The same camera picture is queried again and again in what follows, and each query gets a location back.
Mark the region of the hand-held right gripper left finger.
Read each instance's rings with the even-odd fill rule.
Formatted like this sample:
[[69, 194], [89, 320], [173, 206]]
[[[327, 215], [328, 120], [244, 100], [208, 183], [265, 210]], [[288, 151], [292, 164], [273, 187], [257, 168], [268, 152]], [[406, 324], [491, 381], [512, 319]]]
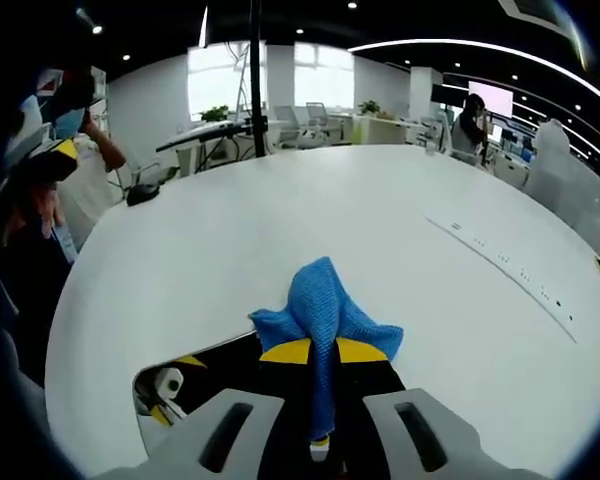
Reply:
[[176, 423], [148, 458], [100, 479], [302, 479], [311, 461], [312, 342], [263, 353], [253, 392], [226, 388]]

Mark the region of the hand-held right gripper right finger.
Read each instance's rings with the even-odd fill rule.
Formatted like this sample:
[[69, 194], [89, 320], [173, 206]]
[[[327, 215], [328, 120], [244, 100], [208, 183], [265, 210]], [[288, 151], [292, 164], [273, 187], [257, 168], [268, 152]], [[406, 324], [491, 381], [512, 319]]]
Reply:
[[482, 448], [477, 430], [420, 388], [407, 389], [388, 357], [338, 338], [336, 434], [352, 479], [540, 479]]

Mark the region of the person's left hand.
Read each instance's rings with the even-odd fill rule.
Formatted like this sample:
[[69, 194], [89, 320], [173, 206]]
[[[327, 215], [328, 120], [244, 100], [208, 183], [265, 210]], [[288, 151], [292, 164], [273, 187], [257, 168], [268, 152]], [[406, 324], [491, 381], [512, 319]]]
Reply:
[[4, 241], [29, 224], [45, 240], [51, 238], [56, 226], [65, 224], [56, 184], [30, 186], [16, 197], [4, 228]]

